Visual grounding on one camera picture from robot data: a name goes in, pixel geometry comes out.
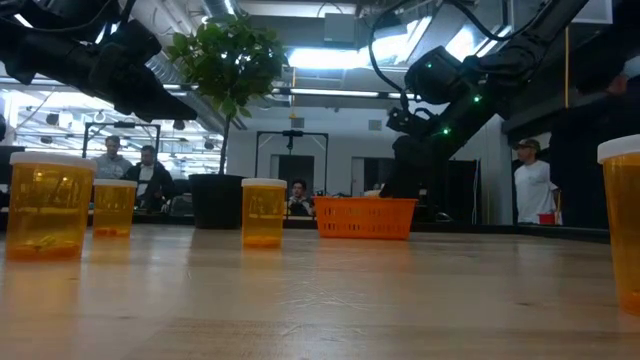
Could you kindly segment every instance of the red cup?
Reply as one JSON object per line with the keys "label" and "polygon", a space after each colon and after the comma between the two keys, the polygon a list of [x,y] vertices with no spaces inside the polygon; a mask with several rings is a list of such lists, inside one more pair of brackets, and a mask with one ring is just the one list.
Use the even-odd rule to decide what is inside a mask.
{"label": "red cup", "polygon": [[538,219],[540,220],[540,225],[555,225],[556,224],[556,215],[555,214],[538,214]]}

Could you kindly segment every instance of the white t-shirt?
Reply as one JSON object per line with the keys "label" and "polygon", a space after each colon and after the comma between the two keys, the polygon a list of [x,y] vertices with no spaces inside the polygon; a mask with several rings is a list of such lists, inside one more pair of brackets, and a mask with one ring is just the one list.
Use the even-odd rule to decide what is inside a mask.
{"label": "white t-shirt", "polygon": [[515,173],[518,222],[539,224],[538,214],[555,211],[553,191],[558,187],[551,182],[549,164],[536,161],[522,165]]}
{"label": "white t-shirt", "polygon": [[[153,165],[151,165],[151,166],[141,165],[140,166],[140,177],[138,177],[138,180],[149,181],[149,180],[151,180],[152,176],[153,176]],[[147,183],[138,184],[138,191],[136,193],[136,196],[144,195],[144,192],[147,191],[147,186],[148,185],[149,184],[147,184]]]}

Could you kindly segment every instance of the tree trunk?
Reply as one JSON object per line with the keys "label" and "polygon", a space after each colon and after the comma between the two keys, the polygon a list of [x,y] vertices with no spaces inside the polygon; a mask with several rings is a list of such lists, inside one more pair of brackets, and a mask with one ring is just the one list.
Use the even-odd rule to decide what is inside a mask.
{"label": "tree trunk", "polygon": [[229,142],[229,127],[231,125],[231,116],[227,116],[224,124],[224,134],[222,134],[222,149],[220,149],[220,170],[219,175],[224,175],[224,165],[227,163],[227,144]]}

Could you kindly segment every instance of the metal frame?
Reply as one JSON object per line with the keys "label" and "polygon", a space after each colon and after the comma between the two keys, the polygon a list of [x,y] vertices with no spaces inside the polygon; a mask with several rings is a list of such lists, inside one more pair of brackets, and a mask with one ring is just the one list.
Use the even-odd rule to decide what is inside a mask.
{"label": "metal frame", "polygon": [[[289,135],[286,134],[287,131],[258,131],[256,132],[256,158],[255,158],[255,165],[254,165],[254,175],[255,177],[258,177],[258,157],[260,155],[260,136],[264,135],[264,134],[276,134],[276,135],[282,135],[282,136],[286,136],[288,137]],[[300,131],[299,133],[302,134],[301,137],[304,137],[305,135],[309,135],[309,136],[322,136],[324,137],[326,143],[325,143],[325,148],[324,148],[324,193],[327,193],[327,168],[329,165],[329,134],[327,133],[308,133],[308,132],[304,132],[304,131]]]}
{"label": "metal frame", "polygon": [[134,124],[134,123],[125,123],[125,122],[116,122],[116,123],[98,123],[98,122],[88,122],[84,124],[84,139],[82,140],[82,157],[86,158],[87,157],[87,146],[89,145],[89,140],[93,139],[94,136],[96,136],[100,130],[98,130],[98,133],[96,134],[91,134],[91,136],[89,136],[89,129],[92,126],[99,126],[100,130],[104,129],[107,126],[113,126],[114,128],[135,128],[135,127],[142,127],[142,128],[155,128],[156,129],[156,153],[155,153],[155,158],[156,160],[158,159],[158,152],[160,152],[160,125],[158,124]]}

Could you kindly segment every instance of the man in white t-shirt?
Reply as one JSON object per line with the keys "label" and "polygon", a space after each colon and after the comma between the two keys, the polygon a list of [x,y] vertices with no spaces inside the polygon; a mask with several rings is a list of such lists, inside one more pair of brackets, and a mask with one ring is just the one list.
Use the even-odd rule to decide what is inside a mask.
{"label": "man in white t-shirt", "polygon": [[523,165],[516,170],[516,198],[519,224],[539,224],[539,214],[552,214],[558,187],[551,182],[549,164],[536,159],[540,143],[534,139],[522,140],[516,146],[518,159]]}

